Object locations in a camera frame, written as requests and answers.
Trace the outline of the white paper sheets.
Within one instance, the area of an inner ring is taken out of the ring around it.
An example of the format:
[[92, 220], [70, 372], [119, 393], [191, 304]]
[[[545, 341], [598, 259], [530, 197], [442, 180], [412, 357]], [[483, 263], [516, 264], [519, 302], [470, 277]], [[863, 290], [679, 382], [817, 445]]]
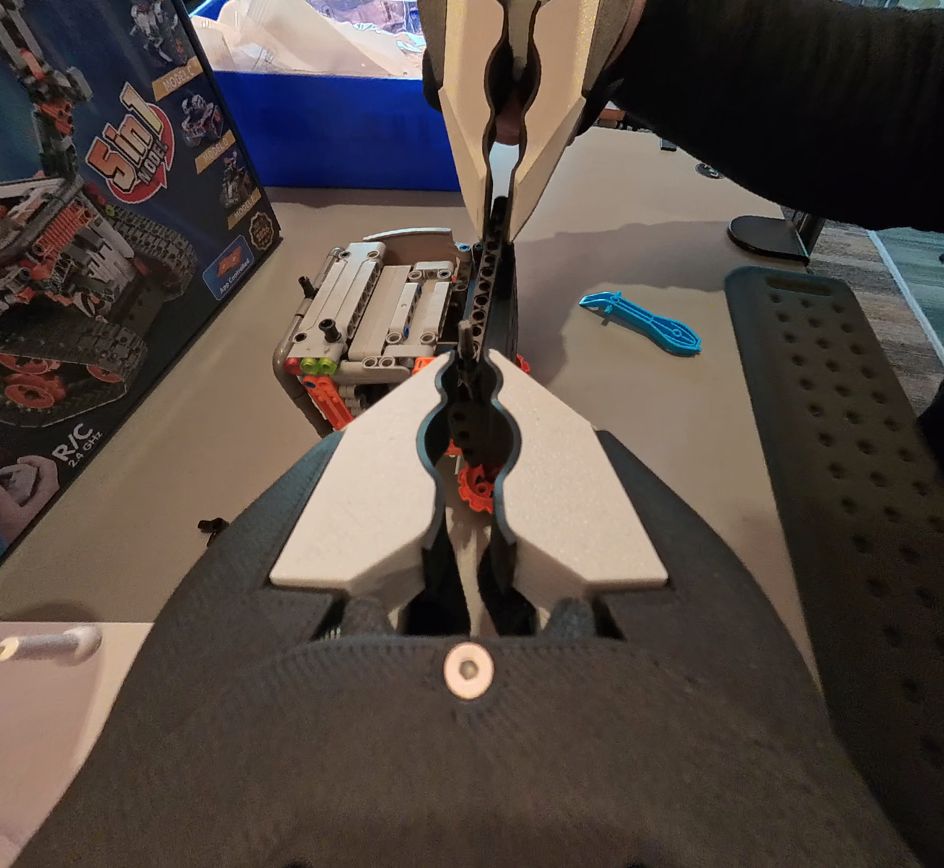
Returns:
[[228, 0], [215, 18], [193, 14], [197, 38], [214, 70], [375, 77], [377, 64], [341, 25], [305, 0]]

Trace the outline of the blue robot kit box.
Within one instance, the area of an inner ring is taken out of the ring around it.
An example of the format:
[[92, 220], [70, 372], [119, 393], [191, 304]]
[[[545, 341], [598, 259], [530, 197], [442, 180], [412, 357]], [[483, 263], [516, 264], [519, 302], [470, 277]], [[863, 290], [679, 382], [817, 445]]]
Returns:
[[2, 558], [279, 226], [180, 0], [1, 0]]

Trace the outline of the blue plastic bin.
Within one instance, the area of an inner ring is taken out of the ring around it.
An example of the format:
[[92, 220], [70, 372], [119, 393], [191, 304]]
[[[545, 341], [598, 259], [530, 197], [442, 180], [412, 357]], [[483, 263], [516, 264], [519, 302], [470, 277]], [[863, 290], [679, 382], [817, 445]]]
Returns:
[[[191, 16], [215, 18], [225, 2], [206, 0]], [[212, 71], [265, 186], [459, 190], [420, 78]]]

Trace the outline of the dark perforated mat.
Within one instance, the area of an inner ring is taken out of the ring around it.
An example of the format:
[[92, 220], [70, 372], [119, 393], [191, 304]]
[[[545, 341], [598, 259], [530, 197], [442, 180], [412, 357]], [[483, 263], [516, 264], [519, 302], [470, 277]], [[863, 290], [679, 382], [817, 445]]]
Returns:
[[942, 476], [845, 284], [743, 267], [725, 294], [832, 727], [942, 866]]

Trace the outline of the clear plastic bag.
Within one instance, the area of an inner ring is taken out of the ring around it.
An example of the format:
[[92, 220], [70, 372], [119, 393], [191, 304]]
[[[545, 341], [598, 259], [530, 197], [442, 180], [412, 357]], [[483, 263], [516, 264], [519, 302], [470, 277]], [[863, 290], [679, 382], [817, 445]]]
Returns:
[[418, 78], [426, 40], [416, 0], [305, 0], [316, 12], [341, 25], [377, 68], [375, 77]]

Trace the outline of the person's right forearm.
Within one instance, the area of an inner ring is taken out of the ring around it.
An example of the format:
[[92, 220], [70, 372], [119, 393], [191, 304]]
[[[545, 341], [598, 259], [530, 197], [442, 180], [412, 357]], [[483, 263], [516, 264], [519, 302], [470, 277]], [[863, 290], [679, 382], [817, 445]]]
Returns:
[[645, 0], [603, 98], [769, 201], [943, 228], [943, 16], [834, 0]]

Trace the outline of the dark grey axle rod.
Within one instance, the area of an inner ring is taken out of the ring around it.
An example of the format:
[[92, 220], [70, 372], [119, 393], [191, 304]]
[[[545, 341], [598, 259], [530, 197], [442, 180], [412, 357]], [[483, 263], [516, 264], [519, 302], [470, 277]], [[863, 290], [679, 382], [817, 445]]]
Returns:
[[478, 379], [478, 343], [476, 331], [481, 327], [470, 319], [457, 325], [456, 366], [466, 389], [471, 392]]

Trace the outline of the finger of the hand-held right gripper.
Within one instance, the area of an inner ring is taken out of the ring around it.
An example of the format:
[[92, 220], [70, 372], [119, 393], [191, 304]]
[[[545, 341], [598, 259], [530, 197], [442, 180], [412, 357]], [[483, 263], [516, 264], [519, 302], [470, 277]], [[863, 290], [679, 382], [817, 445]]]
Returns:
[[524, 111], [523, 151], [513, 170], [509, 241], [530, 219], [583, 113], [598, 6], [599, 0], [550, 0], [536, 9], [529, 55], [537, 80]]
[[490, 149], [495, 111], [490, 66], [508, 39], [499, 0], [445, 0], [440, 103], [459, 186], [479, 237], [491, 209]]

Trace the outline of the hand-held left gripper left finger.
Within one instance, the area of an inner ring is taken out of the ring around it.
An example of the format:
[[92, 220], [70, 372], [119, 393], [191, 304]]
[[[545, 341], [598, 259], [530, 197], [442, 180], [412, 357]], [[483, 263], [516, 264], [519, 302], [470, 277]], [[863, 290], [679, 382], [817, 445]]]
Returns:
[[340, 433], [271, 569], [274, 586], [374, 597], [389, 613], [423, 590], [438, 488], [419, 437], [444, 404], [451, 362], [435, 357]]

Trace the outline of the light blue plastic tool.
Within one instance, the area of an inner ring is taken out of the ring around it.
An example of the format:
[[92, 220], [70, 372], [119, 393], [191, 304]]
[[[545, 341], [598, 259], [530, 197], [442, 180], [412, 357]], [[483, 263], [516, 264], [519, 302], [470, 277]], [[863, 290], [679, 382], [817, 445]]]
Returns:
[[701, 339], [686, 324], [657, 315], [624, 298], [620, 291], [585, 295], [579, 307], [641, 333], [670, 355], [694, 357], [702, 352]]

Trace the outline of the person's right hand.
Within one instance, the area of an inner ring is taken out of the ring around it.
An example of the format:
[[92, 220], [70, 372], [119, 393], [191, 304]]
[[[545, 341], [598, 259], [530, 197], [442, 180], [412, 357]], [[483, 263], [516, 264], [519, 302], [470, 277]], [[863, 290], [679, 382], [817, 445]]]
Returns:
[[507, 92], [494, 98], [494, 132], [492, 143], [519, 147], [527, 142], [525, 107], [527, 99], [522, 87], [514, 84]]

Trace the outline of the building block robot chassis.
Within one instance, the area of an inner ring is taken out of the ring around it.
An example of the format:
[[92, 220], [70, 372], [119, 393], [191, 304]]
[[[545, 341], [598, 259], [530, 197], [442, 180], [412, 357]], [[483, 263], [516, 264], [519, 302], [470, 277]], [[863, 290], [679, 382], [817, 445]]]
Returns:
[[439, 227], [379, 233], [333, 249], [313, 280], [299, 278], [304, 297], [273, 369], [318, 437], [456, 349], [481, 240], [461, 243]]

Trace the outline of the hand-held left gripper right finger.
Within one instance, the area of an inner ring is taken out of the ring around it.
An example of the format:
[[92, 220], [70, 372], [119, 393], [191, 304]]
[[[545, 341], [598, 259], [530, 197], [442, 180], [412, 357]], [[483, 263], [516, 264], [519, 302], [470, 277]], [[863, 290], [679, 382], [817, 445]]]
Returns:
[[495, 485], [501, 535], [514, 547], [512, 584], [550, 610], [564, 598], [667, 585], [667, 570], [596, 429], [496, 350], [493, 404], [513, 424], [509, 466]]

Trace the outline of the long black holed beam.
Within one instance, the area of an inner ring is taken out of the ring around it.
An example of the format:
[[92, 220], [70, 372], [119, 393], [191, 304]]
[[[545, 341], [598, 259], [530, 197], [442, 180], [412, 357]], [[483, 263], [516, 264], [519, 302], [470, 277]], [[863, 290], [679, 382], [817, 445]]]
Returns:
[[469, 392], [456, 366], [456, 349], [443, 376], [447, 393], [446, 415], [451, 442], [470, 468], [499, 470], [508, 458], [508, 426], [499, 420], [493, 399], [499, 388], [499, 372], [491, 352], [510, 361], [517, 355], [518, 305], [513, 242], [508, 240], [510, 201], [494, 200], [475, 281], [469, 292], [464, 319], [481, 327], [478, 343], [478, 379]]

